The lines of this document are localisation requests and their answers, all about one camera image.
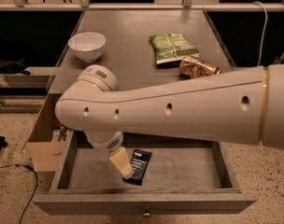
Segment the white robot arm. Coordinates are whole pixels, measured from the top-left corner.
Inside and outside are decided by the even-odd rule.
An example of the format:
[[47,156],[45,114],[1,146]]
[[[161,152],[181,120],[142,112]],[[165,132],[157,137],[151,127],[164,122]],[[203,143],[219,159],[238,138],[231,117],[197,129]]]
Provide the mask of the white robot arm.
[[121,91],[104,66],[87,67],[55,106],[57,119],[82,131],[124,178],[134,171],[125,133],[284,150],[284,64],[251,67],[143,89]]

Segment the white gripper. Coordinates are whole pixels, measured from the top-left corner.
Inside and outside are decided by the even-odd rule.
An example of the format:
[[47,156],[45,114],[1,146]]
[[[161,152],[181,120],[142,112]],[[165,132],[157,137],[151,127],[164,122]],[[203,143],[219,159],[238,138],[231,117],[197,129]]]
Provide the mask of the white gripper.
[[125,147],[120,147],[123,141],[122,132],[84,132],[88,142],[94,149],[99,150],[114,150],[108,158],[114,167],[120,172],[124,179],[129,179],[134,174],[134,170],[130,163]]

